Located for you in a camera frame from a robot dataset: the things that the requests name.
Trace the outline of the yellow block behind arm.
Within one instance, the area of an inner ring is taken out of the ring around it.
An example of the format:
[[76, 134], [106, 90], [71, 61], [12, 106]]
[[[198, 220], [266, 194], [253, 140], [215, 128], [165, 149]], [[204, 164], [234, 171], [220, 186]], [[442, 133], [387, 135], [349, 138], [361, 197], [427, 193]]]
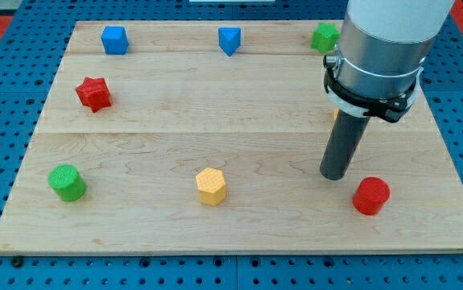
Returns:
[[338, 114], [340, 112], [340, 109], [336, 108], [334, 111], [333, 111], [333, 120], [337, 120], [337, 117], [338, 117]]

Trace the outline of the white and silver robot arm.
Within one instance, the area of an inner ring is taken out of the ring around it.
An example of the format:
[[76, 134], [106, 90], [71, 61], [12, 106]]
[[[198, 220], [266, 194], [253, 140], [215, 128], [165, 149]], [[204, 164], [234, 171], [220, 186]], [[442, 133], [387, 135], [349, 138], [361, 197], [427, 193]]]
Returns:
[[337, 82], [374, 99], [407, 91], [452, 6], [453, 0], [349, 0]]

